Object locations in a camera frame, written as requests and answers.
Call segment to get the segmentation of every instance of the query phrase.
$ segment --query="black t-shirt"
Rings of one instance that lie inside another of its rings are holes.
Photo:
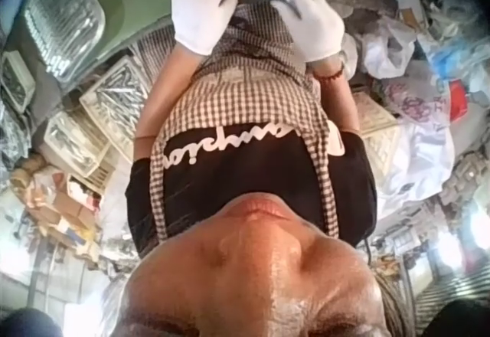
[[[225,135],[240,136],[256,124],[228,126]],[[169,140],[165,156],[175,149],[216,136],[215,129],[194,129]],[[352,133],[341,133],[343,156],[329,156],[328,170],[335,193],[340,238],[357,246],[372,234],[377,220],[374,177],[364,143]],[[325,230],[318,177],[302,138],[295,132],[278,139],[266,135],[237,148],[207,152],[197,161],[189,154],[165,171],[165,222],[172,237],[217,213],[226,203],[249,192],[281,197],[299,216]],[[156,237],[149,195],[150,160],[135,162],[126,190],[128,220],[138,252],[148,250]]]

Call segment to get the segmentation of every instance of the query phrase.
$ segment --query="red bracelet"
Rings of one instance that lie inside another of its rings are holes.
[[[335,73],[334,75],[331,75],[329,77],[320,77],[319,75],[316,75],[316,74],[314,74],[314,75],[315,75],[315,79],[320,83],[332,82],[333,80],[340,78],[344,74],[344,70],[345,70],[345,64],[342,63],[340,70],[337,73]]]

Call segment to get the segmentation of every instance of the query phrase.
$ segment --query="white plastic bag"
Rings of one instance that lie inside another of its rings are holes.
[[[344,35],[344,39],[342,40],[340,58],[345,65],[345,77],[347,80],[352,79],[356,70],[358,69],[359,55],[358,46],[355,39],[347,33]]]
[[[401,77],[415,51],[415,31],[394,19],[382,17],[361,36],[366,71],[377,79]]]
[[[406,203],[423,201],[443,190],[456,160],[449,128],[425,129],[400,121],[400,144],[384,185],[378,188],[378,216],[387,217]]]
[[[116,170],[106,185],[106,192],[100,203],[99,219],[104,229],[104,239],[120,238],[128,223],[128,208],[125,192],[131,175],[131,164],[119,155]]]
[[[383,80],[388,106],[427,129],[449,126],[451,92],[449,83],[435,76],[427,61],[412,60],[404,77]]]

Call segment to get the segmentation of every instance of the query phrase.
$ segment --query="white glove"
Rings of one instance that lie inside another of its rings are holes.
[[[326,0],[295,0],[301,13],[299,19],[283,2],[271,1],[277,9],[296,46],[307,63],[340,52],[345,25]]]
[[[223,36],[238,0],[171,0],[175,40],[192,52],[211,55]]]

